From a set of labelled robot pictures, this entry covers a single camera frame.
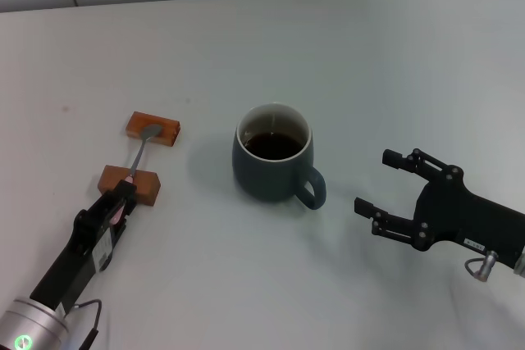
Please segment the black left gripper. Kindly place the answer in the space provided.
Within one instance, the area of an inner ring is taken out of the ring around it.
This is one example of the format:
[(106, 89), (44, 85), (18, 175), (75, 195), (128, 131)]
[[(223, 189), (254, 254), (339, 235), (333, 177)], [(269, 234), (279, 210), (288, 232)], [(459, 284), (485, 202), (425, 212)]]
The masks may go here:
[[(114, 247), (126, 220), (136, 206), (136, 186), (120, 180), (114, 189), (106, 191), (94, 204), (76, 216), (71, 236), (61, 253), (30, 294), (30, 299), (54, 311), (59, 307), (69, 312), (90, 280), (104, 270), (112, 253), (95, 258), (93, 251), (105, 235)], [(117, 225), (107, 225), (116, 217)]]

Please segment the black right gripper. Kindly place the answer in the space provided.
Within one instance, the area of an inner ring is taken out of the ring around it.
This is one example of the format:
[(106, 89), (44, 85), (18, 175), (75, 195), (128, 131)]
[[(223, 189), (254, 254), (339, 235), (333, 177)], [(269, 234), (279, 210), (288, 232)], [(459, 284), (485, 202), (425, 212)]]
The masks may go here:
[(412, 245), (419, 251), (449, 241), (480, 254), (495, 252), (514, 268), (524, 250), (524, 214), (470, 192), (463, 170), (447, 166), (415, 148), (408, 156), (386, 149), (382, 163), (429, 181), (415, 207), (413, 221), (394, 216), (361, 198), (354, 212), (372, 220), (372, 234)]

